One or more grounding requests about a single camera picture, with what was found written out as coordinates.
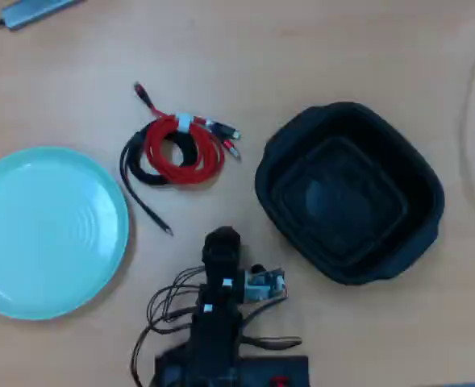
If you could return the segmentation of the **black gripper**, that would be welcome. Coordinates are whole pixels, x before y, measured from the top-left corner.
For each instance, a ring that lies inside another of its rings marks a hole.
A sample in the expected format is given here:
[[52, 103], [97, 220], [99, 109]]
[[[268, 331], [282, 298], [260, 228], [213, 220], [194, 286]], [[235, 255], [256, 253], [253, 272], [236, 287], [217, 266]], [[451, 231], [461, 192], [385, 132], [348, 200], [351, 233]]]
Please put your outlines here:
[[206, 302], [244, 301], [240, 245], [240, 234], [231, 226], [218, 227], [206, 236], [202, 250], [206, 272]]

